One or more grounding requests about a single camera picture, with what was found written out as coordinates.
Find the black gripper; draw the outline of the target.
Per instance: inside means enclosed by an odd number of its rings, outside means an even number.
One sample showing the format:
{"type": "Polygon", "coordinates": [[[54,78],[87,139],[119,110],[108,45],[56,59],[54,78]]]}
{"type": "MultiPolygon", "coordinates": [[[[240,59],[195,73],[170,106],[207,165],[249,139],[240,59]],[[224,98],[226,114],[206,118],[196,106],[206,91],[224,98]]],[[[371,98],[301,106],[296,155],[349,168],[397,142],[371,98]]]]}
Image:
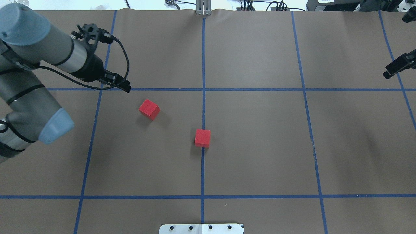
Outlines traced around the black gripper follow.
{"type": "MultiPolygon", "coordinates": [[[[82,65],[79,70],[71,72],[70,74],[83,82],[90,83],[99,81],[102,84],[109,84],[107,80],[105,80],[105,75],[107,73],[105,72],[103,62],[95,54],[87,54],[84,65],[82,65]]],[[[131,90],[130,81],[117,73],[109,74],[109,81],[110,86],[113,88],[116,87],[127,93],[131,90]]]]}

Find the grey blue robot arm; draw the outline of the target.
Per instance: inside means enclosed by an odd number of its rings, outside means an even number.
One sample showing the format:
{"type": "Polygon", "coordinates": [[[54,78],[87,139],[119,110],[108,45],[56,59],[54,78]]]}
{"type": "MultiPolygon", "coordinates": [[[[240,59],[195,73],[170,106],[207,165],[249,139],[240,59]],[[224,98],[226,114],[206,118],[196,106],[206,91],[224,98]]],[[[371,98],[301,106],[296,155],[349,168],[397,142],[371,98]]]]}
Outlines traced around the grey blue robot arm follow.
{"type": "Polygon", "coordinates": [[[33,73],[52,71],[89,89],[118,88],[130,92],[126,74],[104,68],[95,54],[98,43],[122,43],[95,24],[77,26],[65,34],[40,13],[10,3],[1,8],[1,98],[11,112],[1,118],[1,162],[40,141],[49,145],[74,128],[67,111],[33,73]]]}

